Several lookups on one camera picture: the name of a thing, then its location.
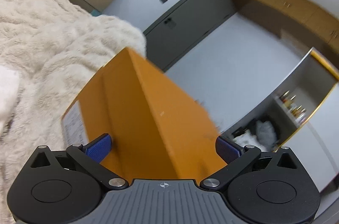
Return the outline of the orange box lid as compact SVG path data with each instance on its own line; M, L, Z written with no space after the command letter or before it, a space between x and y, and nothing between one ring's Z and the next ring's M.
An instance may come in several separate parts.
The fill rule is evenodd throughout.
M92 76L61 123L69 145L109 134L112 149L102 164L128 181L200 182L225 166L207 111L130 48Z

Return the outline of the pile of folded clothes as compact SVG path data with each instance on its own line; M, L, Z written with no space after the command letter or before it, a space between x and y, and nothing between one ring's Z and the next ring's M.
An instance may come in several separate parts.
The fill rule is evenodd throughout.
M275 150L278 138L270 121L256 121L252 128L245 129L245 132L234 137L233 141L242 147L253 145L263 152L271 152Z

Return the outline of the bottles on shelf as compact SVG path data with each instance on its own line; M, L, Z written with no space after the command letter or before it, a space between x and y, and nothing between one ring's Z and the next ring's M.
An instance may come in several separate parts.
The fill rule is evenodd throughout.
M290 91L286 91L279 96L280 101L283 103L283 106L287 109L288 113L290 113L298 125L302 125L302 123L306 120L307 110L302 105L297 105L296 95L291 94Z

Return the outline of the open wardrobe shelf unit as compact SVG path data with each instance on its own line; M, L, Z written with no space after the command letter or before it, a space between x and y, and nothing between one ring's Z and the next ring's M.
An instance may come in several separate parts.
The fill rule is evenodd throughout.
M338 175L338 69L315 48L287 77L223 134L228 138L270 121L273 149L290 147L323 191Z

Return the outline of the beige plush blanket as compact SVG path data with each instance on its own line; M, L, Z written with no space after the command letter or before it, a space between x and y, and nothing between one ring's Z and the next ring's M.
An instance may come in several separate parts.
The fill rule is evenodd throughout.
M1 0L1 222L6 197L39 145L66 146L61 117L92 76L123 48L146 54L143 33L69 0Z

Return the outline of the grey room door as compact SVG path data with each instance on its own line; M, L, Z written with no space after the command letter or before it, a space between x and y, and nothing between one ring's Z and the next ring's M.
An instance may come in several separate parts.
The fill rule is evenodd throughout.
M236 13L232 0L180 0L145 31L147 59L168 70Z

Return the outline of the brown overhead cabinet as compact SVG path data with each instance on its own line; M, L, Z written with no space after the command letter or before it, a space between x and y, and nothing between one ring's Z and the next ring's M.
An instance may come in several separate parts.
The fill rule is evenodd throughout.
M338 67L338 18L309 0L233 0L238 12L299 49L316 48Z

